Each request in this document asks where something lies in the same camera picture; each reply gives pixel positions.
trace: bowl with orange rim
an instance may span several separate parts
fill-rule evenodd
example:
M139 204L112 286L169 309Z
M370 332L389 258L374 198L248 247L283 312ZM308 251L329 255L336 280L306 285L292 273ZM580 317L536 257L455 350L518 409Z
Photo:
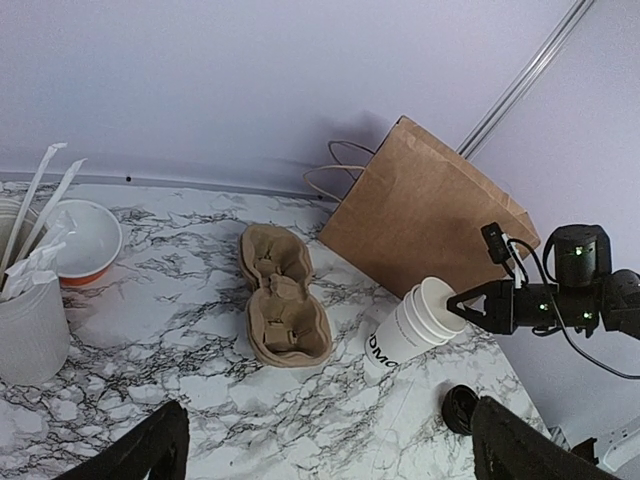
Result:
M76 224L57 256L58 276L63 285L80 286L102 277L122 249L122 228L106 207L88 200L62 200L50 221L66 210Z

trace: tabletop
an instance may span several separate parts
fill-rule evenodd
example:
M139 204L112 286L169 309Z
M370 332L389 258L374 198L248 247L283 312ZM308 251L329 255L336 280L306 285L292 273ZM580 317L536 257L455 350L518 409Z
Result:
M0 195L25 188L0 184ZM461 383L545 429L493 337L471 326L398 368L369 363L365 339L398 299L318 242L331 204L106 185L67 197L108 207L125 245L104 277L64 290L72 343L62 370L37 387L0 381L3 478L52 478L170 399L189 413L189 479L474 478L470 437L440 415ZM311 293L334 342L323 365L256 361L237 265L238 235L252 223L286 227L308 245Z

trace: brown cardboard cup holder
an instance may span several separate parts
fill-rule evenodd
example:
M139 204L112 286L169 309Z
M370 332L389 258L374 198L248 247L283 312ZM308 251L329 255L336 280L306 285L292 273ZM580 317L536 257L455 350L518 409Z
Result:
M240 270L254 293L247 304L249 343L261 362L276 367L318 365L331 353L324 309L309 294L313 267L296 235L251 225L240 236Z

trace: paper bag handle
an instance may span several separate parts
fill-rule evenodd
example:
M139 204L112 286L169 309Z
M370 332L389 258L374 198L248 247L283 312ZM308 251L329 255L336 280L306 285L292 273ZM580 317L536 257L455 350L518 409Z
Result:
M319 172L320 170L345 170L345 171L360 170L360 171L363 171L363 170L365 170L365 167L362 167L360 165L324 165L322 167L312 168L311 170L306 171L306 172L304 172L302 174L302 178L304 179L305 182L307 182L307 185L309 185L311 188L313 188L316 192L321 193L322 195L326 195L327 197L333 198L336 202L340 203L340 202L342 202L342 199L340 197L334 195L333 193L329 193L326 190L323 190L322 188L320 188L319 186L317 186L315 183L313 183L311 180L309 180L307 178L307 176L310 173Z
M313 172L317 172L318 170L335 169L335 170L344 170L349 174L351 178L353 178L354 182L357 180L357 178L351 173L351 170L363 171L365 167L361 167L358 165L345 165L344 163L342 163L338 158L338 155L336 155L336 152L333 150L333 147L336 145L340 145L348 148L355 148L357 150L362 150L364 152L370 153L371 155L375 155L376 152L374 152L370 148L360 145L359 143L350 142L348 140L331 140L330 142L327 143L327 147L329 148L329 154L331 155L331 158L333 159L334 162L336 162L337 165L326 165L324 167L312 168L308 172L305 172L302 174L302 178L304 179L305 182L307 182L307 185L313 188L316 192L321 193L322 195L326 195L327 197L333 198L337 202L342 202L341 198L327 192L326 190L321 189L315 183L311 182L311 180L307 178L307 175Z

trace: black object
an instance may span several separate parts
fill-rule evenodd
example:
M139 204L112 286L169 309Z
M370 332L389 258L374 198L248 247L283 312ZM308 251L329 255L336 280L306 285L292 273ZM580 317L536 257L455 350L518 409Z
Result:
M504 265L510 243L493 223L482 228L494 263ZM546 267L554 251L556 278ZM544 247L544 270L557 284L550 285L553 297L567 327L585 332L589 338L599 320L606 331L620 331L640 339L640 276L631 270L611 273L609 236L599 225L566 225L557 228ZM462 302L485 296L484 312ZM513 280L479 285L451 297L449 311L492 333L511 335L518 327L534 327L538 335L560 331L544 284L525 284L515 288Z
M546 439L490 397L471 420L478 480L615 480Z
M471 417L479 398L466 385L457 385L447 392L442 402L442 418L449 430L471 435Z
M103 452L56 480L184 480L189 450L187 412L160 407Z

